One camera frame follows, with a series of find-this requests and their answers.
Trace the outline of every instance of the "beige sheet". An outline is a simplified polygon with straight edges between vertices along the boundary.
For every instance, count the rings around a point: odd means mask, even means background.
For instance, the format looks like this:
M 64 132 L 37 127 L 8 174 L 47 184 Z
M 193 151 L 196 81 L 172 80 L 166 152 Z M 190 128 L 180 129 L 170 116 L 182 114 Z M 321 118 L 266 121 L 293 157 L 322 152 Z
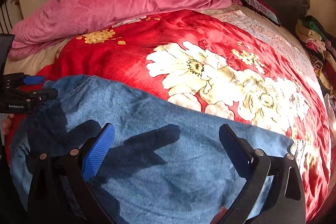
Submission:
M 32 54 L 23 60 L 7 59 L 5 66 L 5 74 L 24 72 L 28 75 L 35 75 L 47 65 L 54 63 L 57 52 L 68 43 L 70 39 L 65 39 L 62 42 L 45 48 L 36 54 Z

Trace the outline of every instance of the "blue gripper pad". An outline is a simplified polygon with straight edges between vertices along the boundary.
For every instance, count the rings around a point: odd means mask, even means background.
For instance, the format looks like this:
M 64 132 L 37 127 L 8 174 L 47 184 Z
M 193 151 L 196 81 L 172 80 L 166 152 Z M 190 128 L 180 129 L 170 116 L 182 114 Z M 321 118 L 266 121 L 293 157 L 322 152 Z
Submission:
M 114 126 L 107 123 L 103 128 L 103 133 L 99 136 L 94 145 L 92 145 L 83 159 L 82 176 L 85 181 L 88 181 L 89 178 L 97 174 L 107 152 L 114 142 L 114 138 Z
M 44 76 L 26 76 L 23 79 L 23 82 L 26 85 L 39 85 L 42 84 L 45 80 Z

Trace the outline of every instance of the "metal screw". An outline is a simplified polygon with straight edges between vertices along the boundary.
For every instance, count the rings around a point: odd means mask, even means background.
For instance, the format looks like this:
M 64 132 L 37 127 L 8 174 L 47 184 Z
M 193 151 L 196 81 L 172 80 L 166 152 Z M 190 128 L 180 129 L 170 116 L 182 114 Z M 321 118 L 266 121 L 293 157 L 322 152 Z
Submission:
M 79 150 L 77 148 L 70 151 L 70 155 L 72 155 L 72 156 L 76 156 L 76 155 L 78 155 L 78 153 L 79 153 Z
M 289 160 L 293 160 L 293 159 L 294 159 L 294 156 L 293 156 L 291 153 L 288 153 L 288 154 L 287 154 L 287 158 L 288 158 Z
M 45 160 L 46 157 L 47 157 L 47 154 L 46 153 L 42 153 L 40 155 L 40 160 Z
M 255 152 L 258 156 L 263 156 L 263 155 L 264 155 L 264 151 L 262 151 L 261 149 L 256 149 L 256 150 L 254 150 L 254 152 Z

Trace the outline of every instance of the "floral sheet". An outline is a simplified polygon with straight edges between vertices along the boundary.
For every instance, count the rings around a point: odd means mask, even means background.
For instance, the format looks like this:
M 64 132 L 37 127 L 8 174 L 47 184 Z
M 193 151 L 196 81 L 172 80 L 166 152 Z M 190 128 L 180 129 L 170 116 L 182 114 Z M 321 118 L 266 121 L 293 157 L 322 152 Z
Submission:
M 273 24 L 247 7 L 236 4 L 225 9 L 208 9 L 200 12 L 211 15 L 222 22 L 231 23 L 253 37 L 271 45 L 287 58 L 323 100 L 320 84 L 307 53 L 287 29 Z
M 330 137 L 325 107 L 302 74 L 272 46 L 207 15 L 181 10 L 135 21 L 71 39 L 39 74 L 117 80 L 292 138 L 311 219 L 327 195 Z

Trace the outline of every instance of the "white flower print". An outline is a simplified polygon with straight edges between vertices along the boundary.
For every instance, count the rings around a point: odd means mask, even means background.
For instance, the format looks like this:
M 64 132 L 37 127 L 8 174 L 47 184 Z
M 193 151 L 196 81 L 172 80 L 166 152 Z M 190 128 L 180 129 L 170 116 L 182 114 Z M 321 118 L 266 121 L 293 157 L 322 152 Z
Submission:
M 136 17 L 136 18 L 132 18 L 132 19 L 129 19 L 129 20 L 125 20 L 125 21 L 119 22 L 117 24 L 114 24 L 112 26 L 112 28 L 119 27 L 119 26 L 124 25 L 124 24 L 130 24 L 130 23 L 134 23 L 134 22 L 140 22 L 141 19 L 146 18 L 146 17 L 147 16 L 142 16 L 142 17 Z
M 241 53 L 239 53 L 234 48 L 231 51 L 239 60 L 242 60 L 246 65 L 254 65 L 260 73 L 265 74 L 264 69 L 262 68 L 265 67 L 265 65 L 259 61 L 259 56 L 257 56 L 253 52 L 246 52 L 245 50 L 241 50 Z
M 229 110 L 228 106 L 222 101 L 219 101 L 214 105 L 207 105 L 207 107 L 205 108 L 205 113 L 229 120 L 235 119 L 235 114 L 233 113 L 233 111 Z
M 298 91 L 298 87 L 292 81 L 283 78 L 277 78 L 277 86 L 283 92 L 283 102 L 287 104 L 284 106 L 289 114 L 290 125 L 294 126 L 294 118 L 299 117 L 301 121 L 308 113 L 309 106 L 301 92 Z
M 146 58 L 153 61 L 147 64 L 149 75 L 155 77 L 167 74 L 162 85 L 164 89 L 169 89 L 169 96 L 184 93 L 195 95 L 201 90 L 200 96 L 207 103 L 212 102 L 211 98 L 216 92 L 213 88 L 214 84 L 220 82 L 222 95 L 216 102 L 223 101 L 228 105 L 233 105 L 232 93 L 222 92 L 226 88 L 231 90 L 234 87 L 234 83 L 224 81 L 222 78 L 223 72 L 230 68 L 226 59 L 209 50 L 202 50 L 189 41 L 184 41 L 183 46 L 186 50 L 177 43 L 156 47 L 155 52 Z
M 201 111 L 201 104 L 191 93 L 174 94 L 168 98 L 168 102 L 183 106 L 192 110 Z
M 241 94 L 237 113 L 251 124 L 280 134 L 289 128 L 289 120 L 282 107 L 283 93 L 269 77 L 263 79 L 246 69 L 234 73 L 237 91 Z

